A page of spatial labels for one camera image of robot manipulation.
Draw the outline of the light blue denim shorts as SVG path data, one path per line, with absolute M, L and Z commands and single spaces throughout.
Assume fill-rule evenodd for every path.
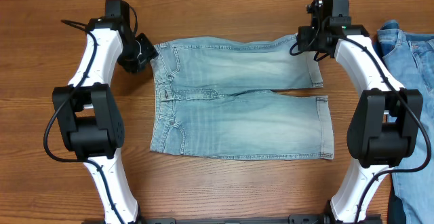
M 287 95 L 323 85 L 312 53 L 290 54 L 295 41 L 194 37 L 158 44 L 151 150 L 226 160 L 332 159 L 327 96 Z

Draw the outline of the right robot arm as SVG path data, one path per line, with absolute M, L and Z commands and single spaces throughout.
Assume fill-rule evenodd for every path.
M 349 0 L 313 0 L 311 23 L 298 29 L 298 53 L 314 52 L 315 61 L 330 57 L 350 77 L 359 102 L 347 131 L 352 157 L 344 180 L 322 214 L 291 214 L 289 223 L 381 223 L 366 210 L 388 174 L 410 157 L 419 133 L 422 94 L 409 90 L 389 73 L 374 51 L 369 33 L 351 22 Z

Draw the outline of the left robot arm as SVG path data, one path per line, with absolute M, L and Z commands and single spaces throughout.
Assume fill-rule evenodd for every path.
M 64 21 L 83 31 L 87 44 L 73 78 L 52 92 L 55 111 L 43 136 L 47 155 L 61 162 L 48 146 L 50 128 L 58 123 L 64 146 L 75 154 L 71 161 L 83 164 L 93 179 L 104 208 L 103 223 L 145 222 L 125 175 L 125 127 L 110 87 L 116 65 L 139 73 L 158 56 L 146 35 L 130 24 L 135 15 L 129 3 L 106 0 L 102 17 L 87 24 Z

